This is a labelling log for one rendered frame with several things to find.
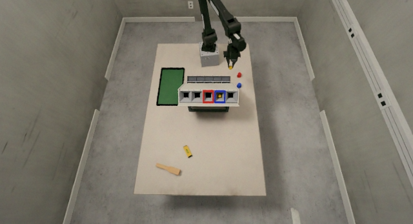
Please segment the green tray with black rim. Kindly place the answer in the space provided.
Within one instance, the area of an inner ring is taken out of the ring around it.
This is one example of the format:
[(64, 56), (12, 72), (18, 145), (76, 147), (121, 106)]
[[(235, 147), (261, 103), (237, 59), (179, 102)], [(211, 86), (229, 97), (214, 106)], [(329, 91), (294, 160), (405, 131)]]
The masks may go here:
[(178, 106), (178, 88), (183, 84), (185, 68), (161, 68), (157, 106)]

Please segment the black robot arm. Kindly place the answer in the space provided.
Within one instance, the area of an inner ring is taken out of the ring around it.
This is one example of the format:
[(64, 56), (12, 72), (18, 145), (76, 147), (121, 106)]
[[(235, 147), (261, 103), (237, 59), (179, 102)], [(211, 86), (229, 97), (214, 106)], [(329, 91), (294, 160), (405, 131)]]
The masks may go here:
[[(207, 0), (198, 0), (201, 11), (201, 17), (203, 21), (202, 40), (203, 44), (201, 51), (215, 52), (217, 41), (217, 35), (215, 29), (211, 27), (210, 17), (208, 13)], [(228, 12), (221, 0), (208, 0), (217, 16), (220, 18), (221, 23), (225, 30), (225, 35), (228, 38), (227, 56), (230, 56), (231, 62), (236, 62), (238, 59), (239, 51), (242, 52), (247, 47), (245, 39), (241, 36), (240, 26), (241, 23)], [(234, 33), (234, 34), (233, 34)]]

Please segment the yellow pocket level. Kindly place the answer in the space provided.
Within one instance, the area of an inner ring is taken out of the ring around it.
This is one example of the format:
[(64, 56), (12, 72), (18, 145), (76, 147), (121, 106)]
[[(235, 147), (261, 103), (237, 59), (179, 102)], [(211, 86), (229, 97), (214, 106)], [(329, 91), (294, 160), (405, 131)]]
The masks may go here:
[(186, 152), (186, 154), (187, 154), (188, 158), (189, 158), (189, 157), (191, 157), (192, 155), (191, 155), (191, 153), (190, 153), (190, 151), (189, 151), (189, 149), (188, 149), (187, 145), (185, 145), (183, 148), (184, 148), (184, 150), (185, 150), (185, 152)]

